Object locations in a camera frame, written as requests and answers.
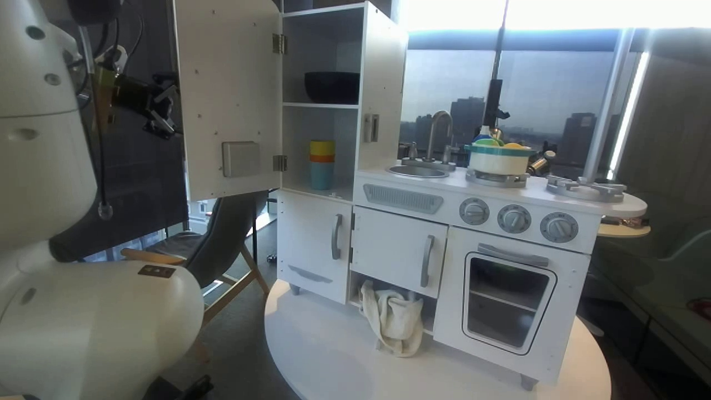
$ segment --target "oven window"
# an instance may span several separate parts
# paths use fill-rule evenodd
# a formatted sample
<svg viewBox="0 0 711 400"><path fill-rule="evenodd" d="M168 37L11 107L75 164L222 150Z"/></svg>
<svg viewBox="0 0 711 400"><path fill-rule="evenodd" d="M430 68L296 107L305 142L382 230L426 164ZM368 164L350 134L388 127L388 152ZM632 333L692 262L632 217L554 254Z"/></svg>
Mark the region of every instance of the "oven window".
<svg viewBox="0 0 711 400"><path fill-rule="evenodd" d="M547 269L515 268L486 258L467 262L465 333L527 353L555 287Z"/></svg>

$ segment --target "oven door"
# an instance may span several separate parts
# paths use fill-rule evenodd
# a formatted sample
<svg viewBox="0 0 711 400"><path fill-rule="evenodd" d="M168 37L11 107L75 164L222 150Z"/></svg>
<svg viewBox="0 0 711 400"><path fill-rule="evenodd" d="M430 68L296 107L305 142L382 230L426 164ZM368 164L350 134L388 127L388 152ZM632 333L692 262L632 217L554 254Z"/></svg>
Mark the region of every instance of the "oven door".
<svg viewBox="0 0 711 400"><path fill-rule="evenodd" d="M557 285L550 268L550 258L480 242L465 260L465 337L530 353Z"/></svg>
<svg viewBox="0 0 711 400"><path fill-rule="evenodd" d="M433 339L555 383L588 257L452 228Z"/></svg>

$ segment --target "floor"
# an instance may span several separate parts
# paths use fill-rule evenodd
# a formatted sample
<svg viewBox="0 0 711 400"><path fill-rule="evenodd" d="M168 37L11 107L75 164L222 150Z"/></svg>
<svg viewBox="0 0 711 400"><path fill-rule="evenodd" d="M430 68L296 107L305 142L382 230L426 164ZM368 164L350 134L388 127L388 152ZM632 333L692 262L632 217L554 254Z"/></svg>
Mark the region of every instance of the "floor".
<svg viewBox="0 0 711 400"><path fill-rule="evenodd" d="M267 282L274 282L276 264L268 262L268 257L276 257L276 223L257 233L257 264ZM184 360L163 378L177 390L187 390L210 377L214 390L205 397L206 400L296 400L298 397L272 362L264 342L263 307L263 289L257 285L246 287L203 329ZM608 362L613 400L693 400L710 394L670 374L670 369L678 369L675 365L658 369L660 360L653 360L658 359L655 351L644 355L653 362L640 362L635 345L642 327L628 321L618 302L585 301L581 314L604 332L598 342Z"/></svg>

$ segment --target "sink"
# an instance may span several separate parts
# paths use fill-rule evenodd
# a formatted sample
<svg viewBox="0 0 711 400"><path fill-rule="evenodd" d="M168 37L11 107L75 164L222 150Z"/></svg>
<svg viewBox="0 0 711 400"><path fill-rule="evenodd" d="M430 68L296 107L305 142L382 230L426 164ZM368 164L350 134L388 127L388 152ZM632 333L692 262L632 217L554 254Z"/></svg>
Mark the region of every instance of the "sink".
<svg viewBox="0 0 711 400"><path fill-rule="evenodd" d="M394 174L422 175L422 178L446 178L456 167L431 164L431 162L408 162L392 167Z"/></svg>

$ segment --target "faucet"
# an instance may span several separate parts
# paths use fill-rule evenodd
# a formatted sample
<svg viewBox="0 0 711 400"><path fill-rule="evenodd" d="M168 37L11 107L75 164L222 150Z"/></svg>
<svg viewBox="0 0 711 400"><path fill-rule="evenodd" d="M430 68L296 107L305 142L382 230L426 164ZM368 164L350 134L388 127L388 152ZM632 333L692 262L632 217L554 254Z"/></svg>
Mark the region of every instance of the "faucet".
<svg viewBox="0 0 711 400"><path fill-rule="evenodd" d="M452 117L444 114L444 112L438 112L433 119L431 119L431 127L430 127L430 141L426 141L426 155L424 155L424 162L431 162L431 147L433 147L433 138L438 134L438 127L444 127L444 134L450 129L450 123L452 123Z"/></svg>

